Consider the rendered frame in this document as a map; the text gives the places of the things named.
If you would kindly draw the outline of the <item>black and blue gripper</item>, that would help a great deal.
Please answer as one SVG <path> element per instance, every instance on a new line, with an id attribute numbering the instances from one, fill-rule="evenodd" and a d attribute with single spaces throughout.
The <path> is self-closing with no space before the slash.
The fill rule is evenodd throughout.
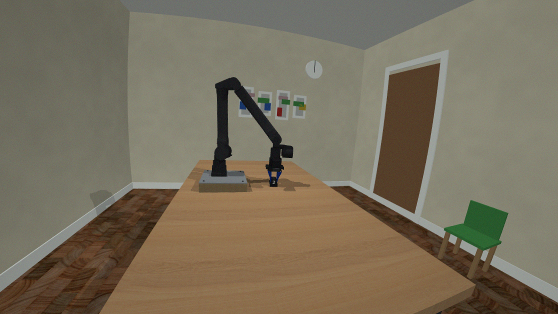
<path id="1" fill-rule="evenodd" d="M 275 157 L 274 157 L 274 156 L 270 156 L 270 158 L 275 158 Z M 266 167 L 266 169 L 267 169 L 267 171 L 268 171 L 269 178 L 270 178 L 270 182 L 271 182 L 271 180 L 272 180 L 272 171 L 273 171 L 273 168 L 272 168 L 272 167 L 269 167 L 269 164 L 266 164 L 265 167 Z M 277 182 L 278 182 L 278 179 L 279 179 L 279 177 L 280 177 L 280 175 L 281 175 L 281 170 L 284 170 L 284 166 L 283 166 L 283 165 L 281 165 L 280 170 L 277 171 Z"/>

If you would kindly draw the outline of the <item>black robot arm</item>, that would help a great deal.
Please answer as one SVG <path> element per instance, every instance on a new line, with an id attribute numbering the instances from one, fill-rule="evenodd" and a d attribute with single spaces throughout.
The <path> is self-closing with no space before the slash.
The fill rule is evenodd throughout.
<path id="1" fill-rule="evenodd" d="M 281 136 L 236 77 L 216 83 L 215 88 L 217 94 L 217 148 L 214 151 L 211 176 L 227 176 L 225 159 L 232 156 L 232 149 L 228 145 L 228 91 L 234 91 L 273 143 L 270 156 L 274 158 L 269 157 L 269 167 L 273 171 L 280 171 L 281 158 L 278 157 L 293 158 L 294 148 L 290 145 L 280 144 Z"/>

